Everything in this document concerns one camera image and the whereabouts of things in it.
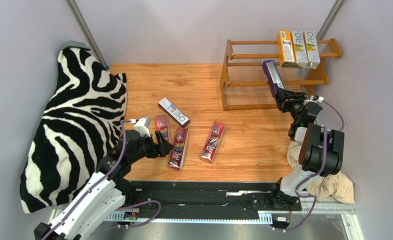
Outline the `silver yellow R.O.C.S. toothpaste box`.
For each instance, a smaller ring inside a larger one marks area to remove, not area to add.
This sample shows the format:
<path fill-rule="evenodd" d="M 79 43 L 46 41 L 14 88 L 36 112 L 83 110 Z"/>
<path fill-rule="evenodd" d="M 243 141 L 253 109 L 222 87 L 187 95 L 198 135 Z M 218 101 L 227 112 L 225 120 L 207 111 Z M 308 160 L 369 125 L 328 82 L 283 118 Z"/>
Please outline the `silver yellow R.O.C.S. toothpaste box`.
<path fill-rule="evenodd" d="M 309 63 L 302 31 L 291 31 L 295 68 L 305 69 Z"/>

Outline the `orange white R.O.C.S. toothpaste box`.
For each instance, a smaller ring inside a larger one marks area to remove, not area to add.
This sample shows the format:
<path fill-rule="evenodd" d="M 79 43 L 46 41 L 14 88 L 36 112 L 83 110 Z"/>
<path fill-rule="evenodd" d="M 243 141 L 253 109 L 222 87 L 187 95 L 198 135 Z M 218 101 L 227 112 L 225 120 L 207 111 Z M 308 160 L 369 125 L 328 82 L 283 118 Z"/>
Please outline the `orange white R.O.C.S. toothpaste box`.
<path fill-rule="evenodd" d="M 307 67 L 316 69 L 321 63 L 316 33 L 314 31 L 304 30 L 303 34 L 308 60 Z"/>

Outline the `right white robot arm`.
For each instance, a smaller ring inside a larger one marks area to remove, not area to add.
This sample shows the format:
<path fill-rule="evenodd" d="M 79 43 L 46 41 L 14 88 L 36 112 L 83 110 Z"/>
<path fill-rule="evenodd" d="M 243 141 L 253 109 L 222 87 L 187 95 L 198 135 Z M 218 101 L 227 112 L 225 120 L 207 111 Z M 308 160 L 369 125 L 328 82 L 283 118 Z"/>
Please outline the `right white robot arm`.
<path fill-rule="evenodd" d="M 308 185 L 322 177 L 336 175 L 343 164 L 345 134 L 341 129 L 327 129 L 315 124 L 326 103 L 323 97 L 310 99 L 304 92 L 294 92 L 276 86 L 274 99 L 278 109 L 290 113 L 293 123 L 288 132 L 291 140 L 301 142 L 297 166 L 278 180 L 271 190 L 269 205 L 278 210 L 291 209 Z"/>

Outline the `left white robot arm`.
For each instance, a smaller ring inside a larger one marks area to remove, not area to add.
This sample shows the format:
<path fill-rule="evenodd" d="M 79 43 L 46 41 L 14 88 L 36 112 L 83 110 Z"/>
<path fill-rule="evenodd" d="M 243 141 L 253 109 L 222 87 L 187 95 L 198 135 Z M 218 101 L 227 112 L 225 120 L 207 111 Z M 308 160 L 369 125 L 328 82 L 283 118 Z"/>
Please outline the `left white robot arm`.
<path fill-rule="evenodd" d="M 108 151 L 77 197 L 50 223 L 34 229 L 37 240 L 86 240 L 114 211 L 131 209 L 136 187 L 124 177 L 143 158 L 163 158 L 174 149 L 157 130 L 154 136 L 126 130 Z"/>

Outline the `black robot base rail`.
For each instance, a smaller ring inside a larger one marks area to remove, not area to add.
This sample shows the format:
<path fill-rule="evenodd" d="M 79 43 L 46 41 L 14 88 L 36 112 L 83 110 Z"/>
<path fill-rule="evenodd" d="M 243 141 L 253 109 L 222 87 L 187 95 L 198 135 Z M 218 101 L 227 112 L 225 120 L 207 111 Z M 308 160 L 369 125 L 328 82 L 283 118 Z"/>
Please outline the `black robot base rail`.
<path fill-rule="evenodd" d="M 287 228 L 300 200 L 273 182 L 132 181 L 117 221 L 249 223 Z"/>

